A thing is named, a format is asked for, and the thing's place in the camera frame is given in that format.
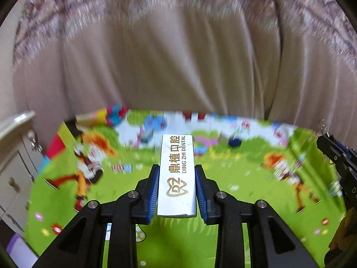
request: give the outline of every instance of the dark blue object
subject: dark blue object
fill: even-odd
[[[238,138],[231,138],[228,141],[228,145],[232,148],[239,147],[240,145],[242,145],[242,140]]]

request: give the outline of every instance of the heart-shaped logo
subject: heart-shaped logo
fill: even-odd
[[[168,197],[174,198],[189,193],[187,190],[183,189],[187,184],[180,178],[176,179],[171,177],[167,180],[167,184],[170,187],[166,192]]]

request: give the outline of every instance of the beige curtain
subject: beige curtain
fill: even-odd
[[[255,117],[357,147],[356,33],[334,0],[28,0],[19,111],[42,142],[110,104]]]

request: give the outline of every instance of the orange hair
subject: orange hair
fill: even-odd
[[[278,154],[274,152],[267,153],[264,156],[264,163],[263,165],[267,168],[274,169],[275,165],[284,159],[283,154]]]
[[[97,145],[108,156],[117,155],[117,151],[110,147],[109,141],[103,135],[97,132],[82,134],[82,140],[84,143],[92,143],[94,145]]]

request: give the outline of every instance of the cartoon flower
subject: cartoon flower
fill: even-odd
[[[62,230],[63,230],[63,228],[58,223],[52,224],[51,228],[55,235],[59,235],[60,232],[62,232]]]
[[[49,231],[46,229],[41,229],[41,233],[45,236],[48,237],[50,235]]]
[[[38,212],[35,212],[35,218],[39,222],[43,222],[43,220],[44,220],[44,216],[42,214],[38,213]]]
[[[328,225],[328,218],[324,218],[324,219],[322,220],[322,225],[323,225],[323,226],[327,226],[327,225]]]

